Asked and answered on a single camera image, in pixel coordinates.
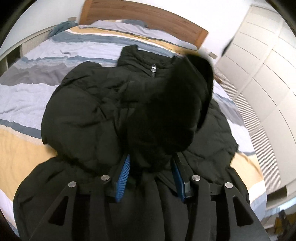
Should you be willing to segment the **right wall switch plate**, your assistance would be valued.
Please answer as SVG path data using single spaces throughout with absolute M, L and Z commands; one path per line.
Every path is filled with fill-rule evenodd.
M 215 55 L 215 54 L 212 53 L 212 52 L 210 52 L 210 53 L 208 54 L 208 56 L 210 56 L 210 57 L 213 58 L 213 59 L 216 59 L 216 58 L 217 58 L 217 55 Z

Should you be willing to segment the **grey blue pillow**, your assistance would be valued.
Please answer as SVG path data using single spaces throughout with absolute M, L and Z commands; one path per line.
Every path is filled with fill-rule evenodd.
M 148 25 L 140 20 L 120 20 L 121 23 L 125 24 L 131 24 L 131 25 L 136 25 L 136 26 L 141 26 L 143 28 L 148 28 Z

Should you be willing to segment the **wooden headboard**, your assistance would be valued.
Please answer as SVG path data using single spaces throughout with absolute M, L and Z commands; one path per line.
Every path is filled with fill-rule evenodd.
M 165 31 L 200 48 L 208 31 L 170 11 L 132 1 L 85 1 L 79 24 L 90 25 L 98 20 L 139 20 L 150 29 Z

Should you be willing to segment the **wooden right bedside table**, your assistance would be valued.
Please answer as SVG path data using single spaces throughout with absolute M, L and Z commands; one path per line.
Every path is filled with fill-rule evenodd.
M 222 83 L 222 80 L 216 74 L 214 74 L 214 79 L 218 84 Z

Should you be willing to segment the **wall switch plate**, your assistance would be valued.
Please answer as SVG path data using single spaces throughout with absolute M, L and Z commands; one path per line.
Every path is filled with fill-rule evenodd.
M 212 52 L 210 52 L 210 53 L 208 54 L 208 56 L 210 56 L 210 57 L 213 58 L 213 59 L 216 59 L 216 58 L 217 58 L 217 55 L 215 55 L 215 54 L 212 53 Z
M 69 17 L 68 18 L 68 21 L 75 22 L 76 20 L 77 20 L 77 17 L 76 16 L 73 16 L 73 17 Z

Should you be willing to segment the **white open shelf unit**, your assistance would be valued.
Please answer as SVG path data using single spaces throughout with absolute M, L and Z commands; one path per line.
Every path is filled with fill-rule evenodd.
M 51 30 L 56 27 L 45 28 L 20 40 L 1 55 L 1 75 L 3 75 L 16 61 L 48 39 Z

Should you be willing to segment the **white panelled wardrobe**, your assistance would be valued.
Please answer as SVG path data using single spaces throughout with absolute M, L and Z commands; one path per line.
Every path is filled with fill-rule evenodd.
M 282 16 L 250 7 L 216 65 L 263 172 L 267 208 L 295 197 L 295 34 Z

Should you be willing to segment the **black puffer jacket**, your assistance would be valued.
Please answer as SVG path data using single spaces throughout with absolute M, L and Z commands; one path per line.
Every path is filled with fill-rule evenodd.
M 177 196 L 179 157 L 209 183 L 231 182 L 238 151 L 212 98 L 213 70 L 198 55 L 122 49 L 115 67 L 83 62 L 52 94 L 41 137 L 57 156 L 29 174 L 13 205 L 22 240 L 185 240 L 192 202 Z M 108 196 L 111 168 L 130 155 L 120 202 Z

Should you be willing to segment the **teal crumpled cloth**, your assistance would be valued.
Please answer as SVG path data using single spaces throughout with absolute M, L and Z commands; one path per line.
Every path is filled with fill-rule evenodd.
M 49 32 L 48 38 L 55 36 L 56 34 L 59 34 L 65 30 L 68 30 L 72 27 L 76 27 L 78 24 L 75 21 L 65 21 L 62 23 L 59 23 L 53 29 Z

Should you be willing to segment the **left wall switch plate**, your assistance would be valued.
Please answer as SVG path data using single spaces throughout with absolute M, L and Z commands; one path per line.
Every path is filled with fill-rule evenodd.
M 68 21 L 75 22 L 76 20 L 77 20 L 77 17 L 76 16 L 73 16 L 73 17 L 69 17 L 68 18 Z

